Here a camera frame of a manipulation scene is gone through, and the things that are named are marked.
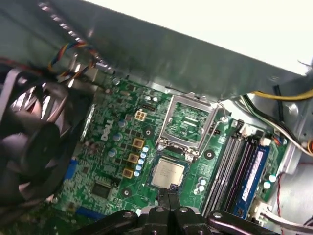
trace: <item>blue ram stick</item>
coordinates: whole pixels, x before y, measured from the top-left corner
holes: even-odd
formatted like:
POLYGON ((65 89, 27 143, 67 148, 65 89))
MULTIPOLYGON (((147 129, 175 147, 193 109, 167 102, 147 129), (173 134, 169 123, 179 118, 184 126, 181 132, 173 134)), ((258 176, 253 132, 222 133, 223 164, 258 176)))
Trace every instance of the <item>blue ram stick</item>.
POLYGON ((246 219, 268 158, 269 146, 258 146, 243 178, 233 214, 246 219))

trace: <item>black fan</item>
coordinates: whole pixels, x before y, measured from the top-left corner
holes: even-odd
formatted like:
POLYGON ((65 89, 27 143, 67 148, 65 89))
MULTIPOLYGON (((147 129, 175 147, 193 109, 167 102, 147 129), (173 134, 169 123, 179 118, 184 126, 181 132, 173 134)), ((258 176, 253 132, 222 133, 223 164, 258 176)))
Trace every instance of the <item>black fan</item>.
POLYGON ((89 102, 77 119, 75 99, 79 97, 71 97, 72 91, 55 79, 8 64, 0 64, 0 76, 3 225, 45 200, 60 185, 72 154, 67 142, 84 120, 89 102))

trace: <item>metal case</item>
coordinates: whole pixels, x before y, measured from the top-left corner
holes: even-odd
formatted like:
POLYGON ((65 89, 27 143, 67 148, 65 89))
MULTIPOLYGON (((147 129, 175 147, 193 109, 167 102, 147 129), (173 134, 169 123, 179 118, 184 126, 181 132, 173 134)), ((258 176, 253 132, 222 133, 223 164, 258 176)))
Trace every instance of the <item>metal case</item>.
MULTIPOLYGON (((1 0, 0 22, 0 55, 37 66, 46 67, 59 47, 82 39, 95 47, 104 62, 130 79, 212 100, 253 90, 271 92, 276 83, 284 83, 282 94, 298 94, 313 86, 312 80, 296 80, 298 75, 293 72, 81 0, 1 0)), ((65 57, 61 64, 66 66, 69 61, 65 57)), ((253 97, 253 102, 263 112, 277 116, 276 101, 253 97)), ((235 118, 257 122, 233 102, 224 105, 235 118)), ((302 141, 313 138, 312 107, 312 100, 284 103, 285 122, 302 141)), ((301 152, 290 145, 281 171, 294 173, 300 157, 301 152)), ((299 182, 282 192, 282 215, 303 223, 312 214, 300 210, 311 205, 309 197, 299 202, 287 192, 309 195, 310 187, 303 185, 310 182, 310 175, 297 175, 299 182), (299 206, 291 207, 292 202, 299 206)))

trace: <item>blue slot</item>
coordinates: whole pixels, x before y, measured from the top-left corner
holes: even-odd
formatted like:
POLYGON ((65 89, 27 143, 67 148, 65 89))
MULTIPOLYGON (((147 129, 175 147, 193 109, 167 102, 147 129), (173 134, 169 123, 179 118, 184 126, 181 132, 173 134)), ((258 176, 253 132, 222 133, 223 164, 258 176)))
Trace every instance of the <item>blue slot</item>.
POLYGON ((78 164, 77 160, 73 160, 73 159, 70 160, 70 164, 64 176, 64 180, 70 180, 71 178, 73 178, 76 168, 77 168, 77 164, 78 164))
POLYGON ((252 204, 254 194, 261 179, 266 160, 268 159, 269 147, 258 146, 252 158, 247 174, 245 175, 239 194, 236 198, 236 204, 233 214, 246 219, 252 204))
POLYGON ((99 219, 103 219, 104 217, 106 217, 103 214, 100 214, 98 212, 94 212, 94 211, 89 210, 89 209, 87 209, 85 207, 79 207, 76 210, 76 214, 80 214, 80 215, 83 215, 83 216, 85 216, 87 218, 94 219, 94 220, 99 220, 99 219))

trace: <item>white cable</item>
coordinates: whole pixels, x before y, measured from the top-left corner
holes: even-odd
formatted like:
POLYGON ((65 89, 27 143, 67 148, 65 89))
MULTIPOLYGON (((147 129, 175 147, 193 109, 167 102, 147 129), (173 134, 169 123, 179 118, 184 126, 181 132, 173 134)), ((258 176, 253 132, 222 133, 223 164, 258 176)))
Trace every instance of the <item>white cable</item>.
POLYGON ((243 105, 245 106, 245 108, 252 113, 253 115, 255 115, 258 119, 260 119, 261 121, 265 122, 266 124, 272 126, 273 128, 277 129, 279 132, 281 132, 288 140, 290 140, 298 149, 300 149, 302 152, 304 152, 305 154, 313 157, 313 154, 310 153, 308 150, 306 150, 304 147, 302 147, 302 145, 300 145, 299 143, 297 143, 283 128, 281 128, 280 126, 276 125, 275 123, 257 115, 256 113, 253 112, 253 110, 246 104, 245 100, 243 98, 242 102, 243 105))

